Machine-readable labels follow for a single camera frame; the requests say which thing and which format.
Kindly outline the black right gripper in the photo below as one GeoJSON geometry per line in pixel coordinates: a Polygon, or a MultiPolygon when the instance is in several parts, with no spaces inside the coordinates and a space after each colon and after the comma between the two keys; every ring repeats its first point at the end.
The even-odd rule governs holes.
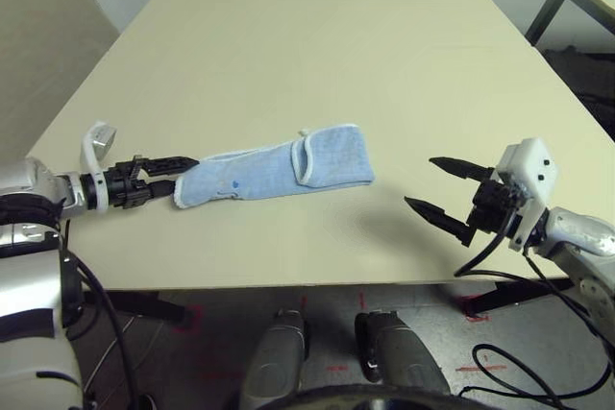
{"type": "Polygon", "coordinates": [[[521,189],[492,180],[493,167],[483,167],[467,160],[452,157],[431,157],[429,162],[461,179],[478,181],[473,208],[466,224],[446,214],[443,208],[419,199],[405,197],[405,202],[431,225],[453,235],[463,246],[469,247],[477,230],[499,232],[511,238],[519,227],[518,210],[526,198],[521,189]]]}

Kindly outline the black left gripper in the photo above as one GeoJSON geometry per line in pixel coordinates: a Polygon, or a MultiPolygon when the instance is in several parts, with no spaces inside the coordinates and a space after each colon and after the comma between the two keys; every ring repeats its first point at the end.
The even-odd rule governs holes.
{"type": "Polygon", "coordinates": [[[130,161],[118,162],[104,172],[109,204],[123,209],[145,205],[150,200],[172,196],[176,182],[161,180],[146,182],[138,175],[144,171],[148,176],[180,175],[198,165],[190,157],[161,157],[150,159],[135,156],[130,161]]]}

